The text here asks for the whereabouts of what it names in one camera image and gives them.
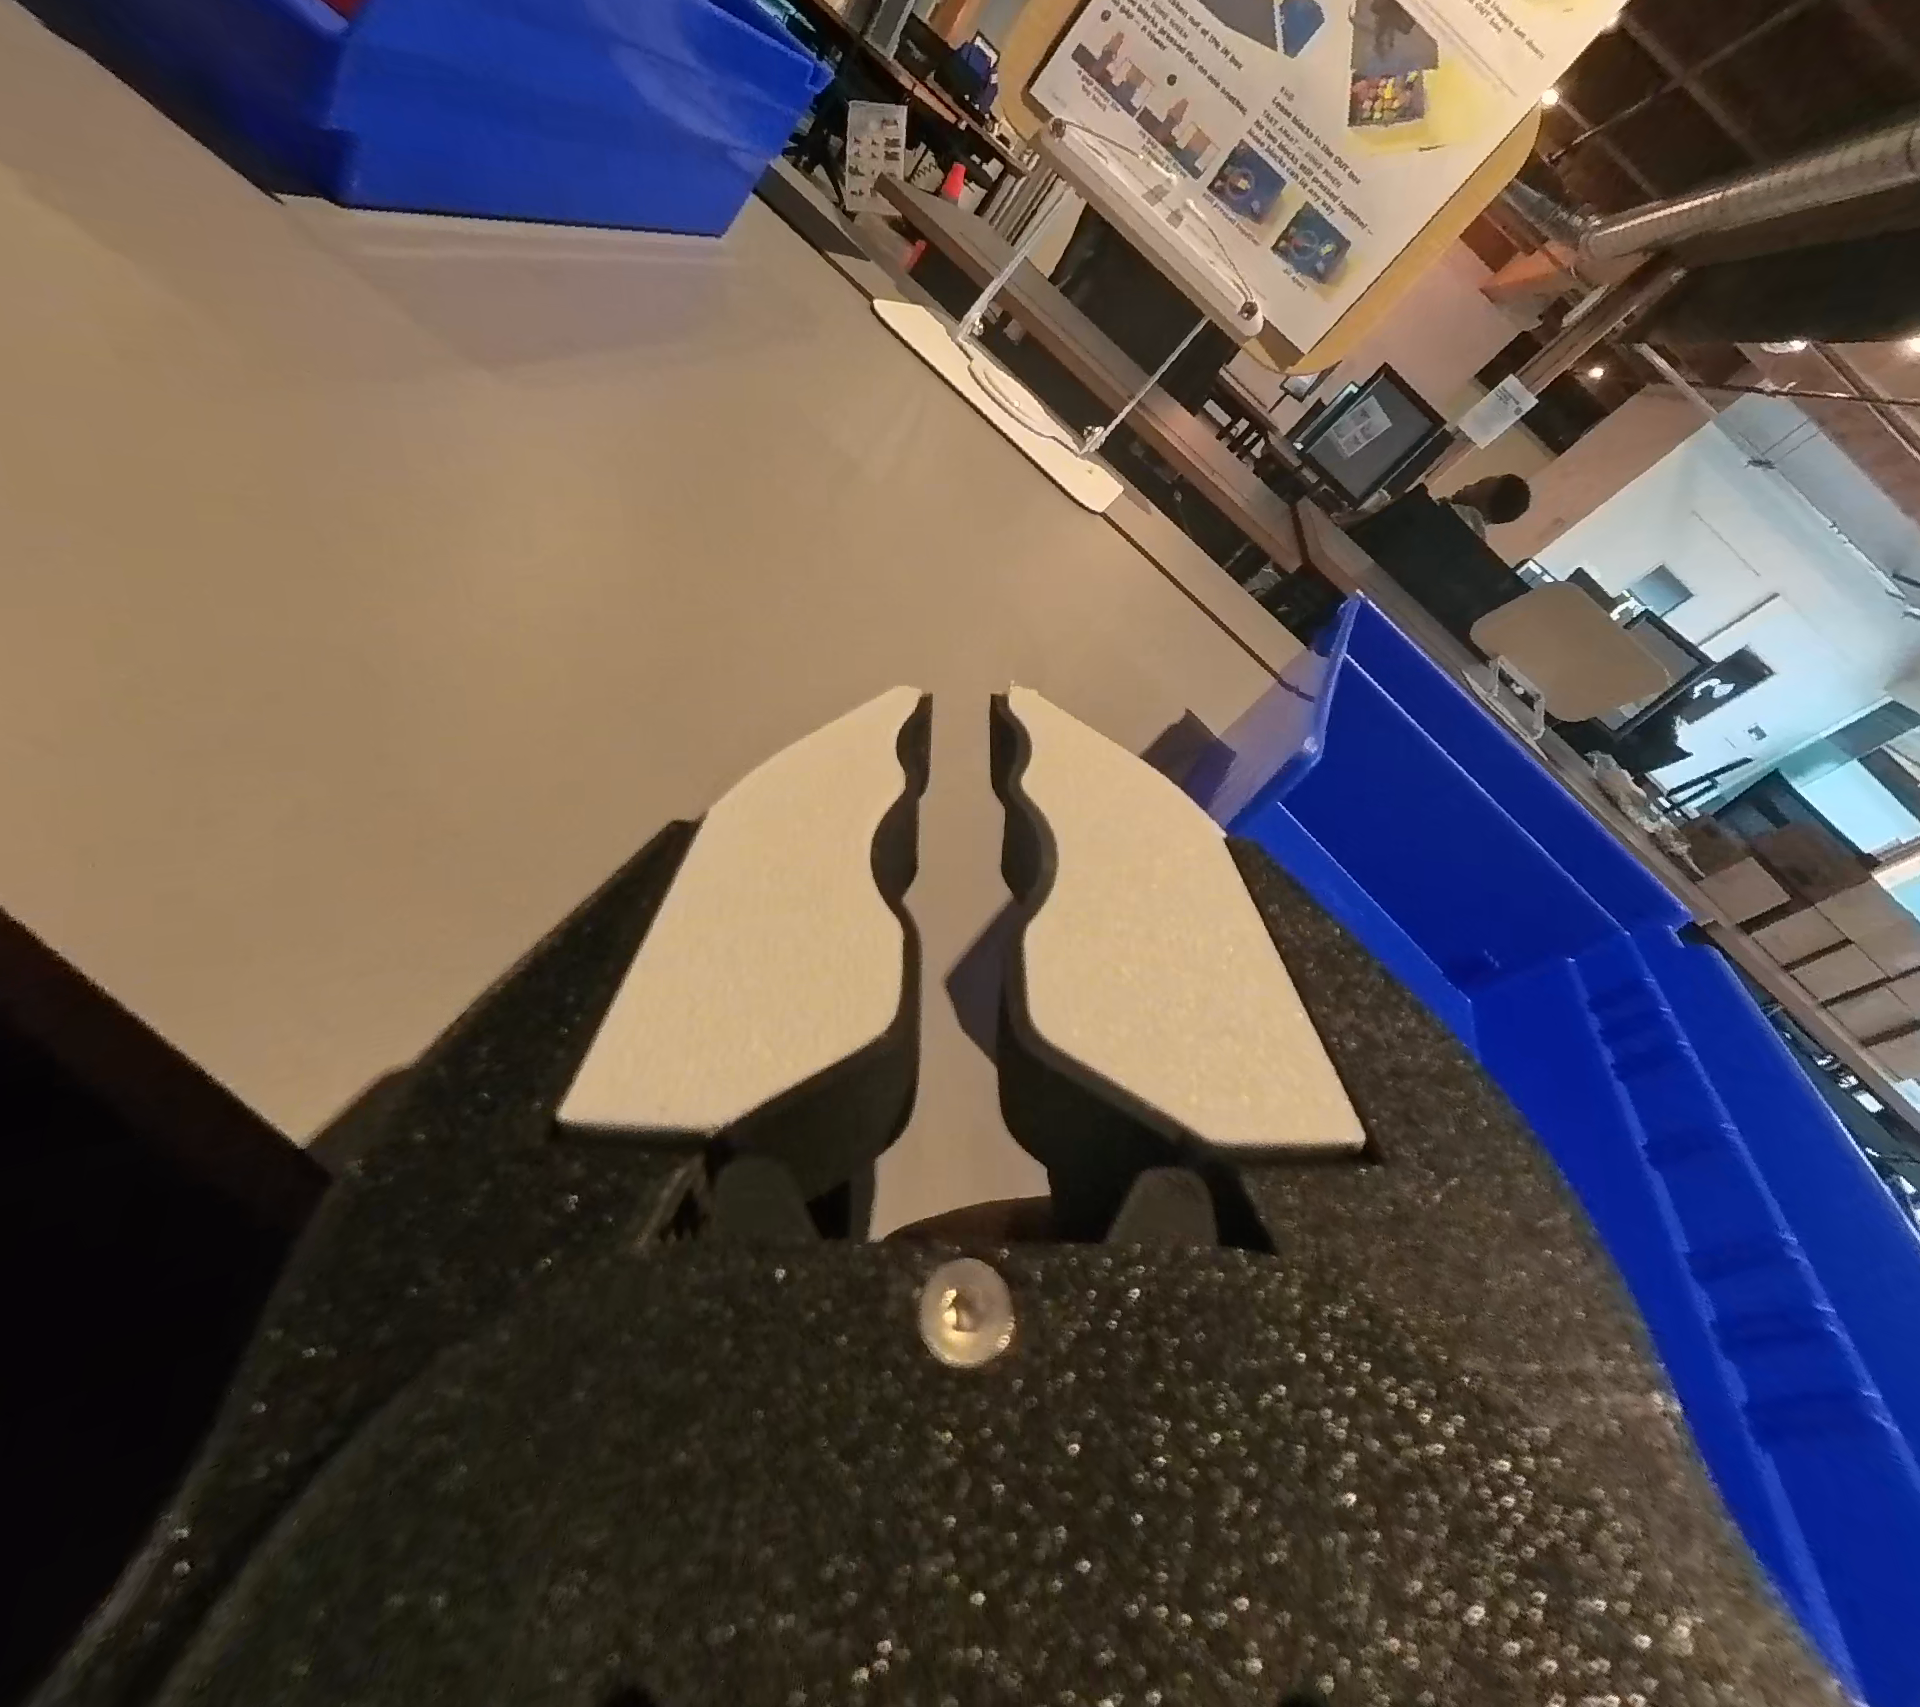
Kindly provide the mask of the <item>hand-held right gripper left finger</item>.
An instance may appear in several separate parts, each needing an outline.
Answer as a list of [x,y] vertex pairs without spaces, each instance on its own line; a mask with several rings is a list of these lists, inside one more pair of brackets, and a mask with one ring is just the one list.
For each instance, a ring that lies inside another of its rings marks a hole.
[[700,817],[560,1097],[568,1135],[768,1163],[828,1239],[867,1239],[922,1057],[932,695],[894,685]]

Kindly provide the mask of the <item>instruction poster board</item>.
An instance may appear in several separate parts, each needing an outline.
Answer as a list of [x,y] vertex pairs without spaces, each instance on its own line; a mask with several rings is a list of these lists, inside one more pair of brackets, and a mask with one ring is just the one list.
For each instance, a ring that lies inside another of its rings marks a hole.
[[1001,74],[1097,185],[1186,205],[1221,323],[1294,369],[1478,215],[1627,2],[1028,0]]

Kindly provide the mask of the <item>white board stand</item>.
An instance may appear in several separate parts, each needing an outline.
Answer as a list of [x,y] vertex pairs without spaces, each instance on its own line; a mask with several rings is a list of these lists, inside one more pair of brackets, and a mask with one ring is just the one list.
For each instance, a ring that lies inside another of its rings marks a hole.
[[[1201,183],[1168,157],[1154,157],[1127,135],[1051,116],[1037,129],[1035,155],[1051,181],[1063,183],[1090,209],[1123,253],[1191,309],[1191,323],[1146,369],[1129,361],[1068,295],[1032,265],[1037,235],[1026,233],[1009,249],[985,245],[966,217],[944,201],[915,197],[888,183],[900,211],[917,221],[962,265],[985,265],[985,281],[950,317],[906,297],[873,297],[878,323],[930,373],[968,403],[1057,489],[1091,515],[1105,517],[1121,495],[1121,481],[1104,463],[1114,435],[1129,431],[1146,441],[1158,427],[1152,403],[1164,401],[1164,379],[1183,349],[1204,331],[1221,333],[1234,349],[1254,343],[1266,327],[1266,307],[1232,253],[1227,229],[1215,219]],[[1102,393],[1104,417],[1079,429],[1065,423],[985,341],[992,313],[1056,359],[1090,393]]]

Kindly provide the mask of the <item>tan rounded sign board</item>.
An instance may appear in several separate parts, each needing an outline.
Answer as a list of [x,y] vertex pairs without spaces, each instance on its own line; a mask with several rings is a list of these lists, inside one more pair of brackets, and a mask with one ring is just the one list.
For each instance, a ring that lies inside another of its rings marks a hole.
[[1640,709],[1680,679],[1650,645],[1579,585],[1536,585],[1479,615],[1467,643],[1530,687],[1547,719],[1587,723]]

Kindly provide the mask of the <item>silver ventilation duct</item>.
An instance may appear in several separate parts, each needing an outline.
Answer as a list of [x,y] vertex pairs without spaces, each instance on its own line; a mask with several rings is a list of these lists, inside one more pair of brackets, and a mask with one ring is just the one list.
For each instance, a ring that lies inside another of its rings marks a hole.
[[1591,263],[1658,253],[1876,199],[1916,181],[1917,120],[1907,118],[1721,183],[1581,221],[1567,247]]

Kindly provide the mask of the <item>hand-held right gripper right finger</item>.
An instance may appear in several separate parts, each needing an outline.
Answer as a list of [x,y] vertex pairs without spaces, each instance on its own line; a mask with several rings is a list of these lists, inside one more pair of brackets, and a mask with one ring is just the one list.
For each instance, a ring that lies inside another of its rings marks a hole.
[[1227,835],[1032,687],[987,703],[1005,907],[948,971],[1041,1195],[948,1209],[962,1245],[1271,1245],[1251,1177],[1370,1145]]

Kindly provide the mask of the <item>black work mat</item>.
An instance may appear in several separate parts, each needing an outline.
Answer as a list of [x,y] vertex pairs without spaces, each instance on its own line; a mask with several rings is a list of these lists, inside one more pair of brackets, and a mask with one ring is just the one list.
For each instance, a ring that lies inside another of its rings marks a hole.
[[2,1701],[201,1445],[329,1175],[2,915]]

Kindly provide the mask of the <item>stack of cardboard boxes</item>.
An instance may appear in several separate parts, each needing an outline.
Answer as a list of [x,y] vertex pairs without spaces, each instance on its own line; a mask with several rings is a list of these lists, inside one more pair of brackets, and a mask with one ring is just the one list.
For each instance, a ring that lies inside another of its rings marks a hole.
[[1917,921],[1872,861],[1822,825],[1746,839],[1712,817],[1680,829],[1723,925],[1796,1001],[1916,1095]]

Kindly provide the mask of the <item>empty blue plastic bin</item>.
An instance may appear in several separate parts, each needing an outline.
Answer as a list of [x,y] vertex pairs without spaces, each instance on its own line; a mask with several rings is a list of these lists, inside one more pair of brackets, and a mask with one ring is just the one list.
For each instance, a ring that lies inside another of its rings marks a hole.
[[1792,1613],[1864,1703],[1916,1703],[1917,1247],[1870,1115],[1363,597],[1183,787],[1476,1053],[1619,1267]]

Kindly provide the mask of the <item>blue plastic bin with blocks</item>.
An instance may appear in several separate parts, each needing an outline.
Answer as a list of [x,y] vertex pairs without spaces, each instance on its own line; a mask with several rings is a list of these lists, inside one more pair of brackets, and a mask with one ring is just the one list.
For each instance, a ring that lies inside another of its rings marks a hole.
[[269,187],[721,235],[828,68],[756,0],[27,0]]

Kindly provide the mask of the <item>white printed paper sign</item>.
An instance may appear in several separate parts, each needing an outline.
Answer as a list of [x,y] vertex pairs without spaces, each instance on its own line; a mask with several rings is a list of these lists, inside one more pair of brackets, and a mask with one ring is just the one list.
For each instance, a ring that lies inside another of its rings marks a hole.
[[845,108],[838,201],[862,215],[880,197],[883,181],[904,179],[907,104],[851,100]]

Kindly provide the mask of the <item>black computer monitor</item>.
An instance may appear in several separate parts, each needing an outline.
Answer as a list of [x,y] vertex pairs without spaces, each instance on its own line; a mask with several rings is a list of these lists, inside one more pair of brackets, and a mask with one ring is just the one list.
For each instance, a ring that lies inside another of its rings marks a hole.
[[1454,441],[1451,425],[1389,365],[1314,401],[1292,431],[1307,497],[1357,513],[1415,485]]

